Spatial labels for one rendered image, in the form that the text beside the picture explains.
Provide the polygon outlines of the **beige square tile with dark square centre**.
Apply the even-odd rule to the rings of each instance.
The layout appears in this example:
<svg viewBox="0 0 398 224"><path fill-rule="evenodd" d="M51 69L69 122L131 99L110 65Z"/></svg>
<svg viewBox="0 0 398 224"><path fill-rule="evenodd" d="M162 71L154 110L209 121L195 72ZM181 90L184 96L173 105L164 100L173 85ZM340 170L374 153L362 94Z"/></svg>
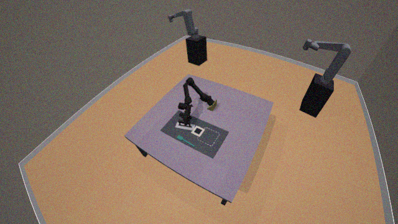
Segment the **beige square tile with dark square centre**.
<svg viewBox="0 0 398 224"><path fill-rule="evenodd" d="M203 134L204 131L205 131L205 129L203 129L199 126L195 126L195 128L193 129L193 131L191 133L200 138L200 136Z"/></svg>

